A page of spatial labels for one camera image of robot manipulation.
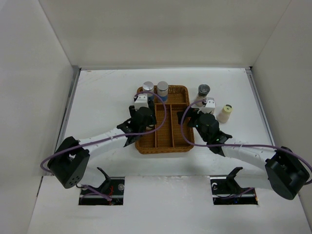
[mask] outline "white tabletop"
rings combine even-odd
[[[128,107],[133,95],[145,81],[166,81],[188,88],[192,102],[200,84],[211,88],[216,111],[225,104],[233,112],[220,129],[249,143],[270,144],[245,69],[186,68],[82,71],[70,112],[65,137],[87,138],[107,132],[130,117]],[[195,142],[204,143],[196,130]],[[242,166],[242,173],[261,171],[236,159],[224,158],[207,148],[194,147],[186,153],[142,155],[134,144],[113,150],[93,160],[90,165],[103,168],[111,176],[191,176],[228,174]]]
[[[210,85],[216,113],[231,104],[222,131],[249,143],[269,144],[244,69],[162,69],[81,72],[66,136],[101,134],[129,117],[132,96],[143,82],[164,80],[188,88]],[[198,133],[196,143],[203,143]],[[288,201],[272,190],[256,189],[259,205],[213,205],[207,175],[254,166],[194,147],[187,153],[141,155],[134,145],[92,161],[110,176],[126,176],[123,206],[79,206],[79,189],[64,189],[54,176],[42,181],[28,234],[297,234],[311,233],[300,200]]]

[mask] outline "purple cable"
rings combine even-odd
[[[240,193],[240,194],[233,195],[233,196],[222,197],[222,199],[236,198],[236,197],[242,196],[242,195],[245,194],[245,193],[248,193],[249,191],[251,191],[251,190],[253,190],[253,189],[254,189],[254,188],[249,188],[249,189],[245,190],[244,192],[242,192],[242,193]]]
[[[277,146],[274,146],[274,145],[260,145],[260,144],[216,144],[216,145],[200,145],[200,144],[195,144],[195,143],[192,143],[190,142],[184,135],[184,132],[183,132],[183,121],[185,119],[185,116],[186,116],[186,113],[188,112],[188,110],[191,108],[191,106],[193,106],[194,104],[198,103],[198,102],[202,102],[202,100],[199,100],[199,101],[195,101],[193,102],[191,105],[189,105],[185,112],[183,113],[183,116],[182,116],[182,119],[181,119],[181,133],[182,133],[182,137],[183,139],[189,143],[190,145],[193,145],[193,146],[199,146],[199,147],[218,147],[218,146],[231,146],[231,147],[265,147],[265,148],[271,148],[271,149],[276,149],[276,150],[280,150],[280,151],[283,151],[285,153],[288,153],[289,155],[299,159],[301,162],[303,162],[307,167],[308,169],[310,170],[310,172],[312,173],[312,166],[305,160],[303,159],[302,157],[300,157],[299,155],[293,153],[293,152],[290,152],[288,150],[285,150],[283,148],[280,148],[280,147],[277,147]],[[305,185],[308,185],[308,184],[311,184],[312,183],[312,178],[306,182]]]
[[[94,145],[94,144],[99,144],[99,143],[102,143],[102,142],[105,142],[105,141],[108,141],[108,140],[111,140],[112,138],[117,138],[117,137],[126,137],[126,136],[141,136],[141,135],[147,135],[147,134],[151,134],[151,133],[154,133],[156,132],[157,130],[159,130],[165,123],[166,121],[166,117],[167,117],[167,110],[166,110],[166,105],[165,103],[163,102],[163,100],[161,99],[160,96],[158,96],[157,94],[154,94],[152,92],[149,92],[149,91],[142,91],[142,92],[139,92],[135,95],[135,97],[137,97],[139,94],[143,94],[143,93],[149,93],[149,94],[152,94],[154,96],[156,96],[162,103],[163,107],[164,107],[164,111],[165,111],[165,116],[164,116],[164,119],[162,121],[162,123],[157,127],[155,128],[154,130],[152,131],[149,131],[149,132],[144,132],[144,133],[124,133],[124,134],[120,134],[120,135],[116,135],[116,136],[113,136],[113,137],[108,137],[108,138],[104,138],[104,139],[101,139],[101,140],[96,140],[96,141],[92,141],[92,142],[89,142],[89,143],[85,143],[85,144],[82,144],[82,145],[77,145],[77,146],[74,146],[74,147],[71,147],[71,148],[68,148],[68,149],[65,149],[65,150],[62,150],[60,152],[57,152],[49,157],[47,157],[45,160],[43,160],[40,164],[40,167],[41,169],[43,169],[44,171],[46,172],[50,172],[51,171],[49,169],[46,169],[44,167],[44,164],[49,161],[50,159],[53,159],[63,153],[66,153],[68,151],[72,151],[72,150],[75,150],[75,149],[78,149],[78,148],[81,148],[81,147],[85,147],[85,146],[89,146],[89,145]]]
[[[80,198],[80,202],[82,201],[82,199],[84,199],[86,196],[91,196],[91,195],[98,195],[96,193],[88,193],[88,194],[85,194],[83,195],[81,198]]]
[[[91,194],[97,194],[97,195],[100,195],[101,197],[105,198],[105,199],[108,200],[108,201],[111,201],[111,200],[112,200],[112,198],[111,198],[110,196],[108,196],[108,195],[106,195],[106,194],[101,194],[100,192],[96,191],[95,189],[93,189],[93,188],[92,188],[91,186],[89,186],[89,185],[83,184],[82,186],[85,187],[86,189],[92,191],[92,193],[88,193],[88,194],[82,196],[82,198],[84,198],[85,196],[91,195]]]

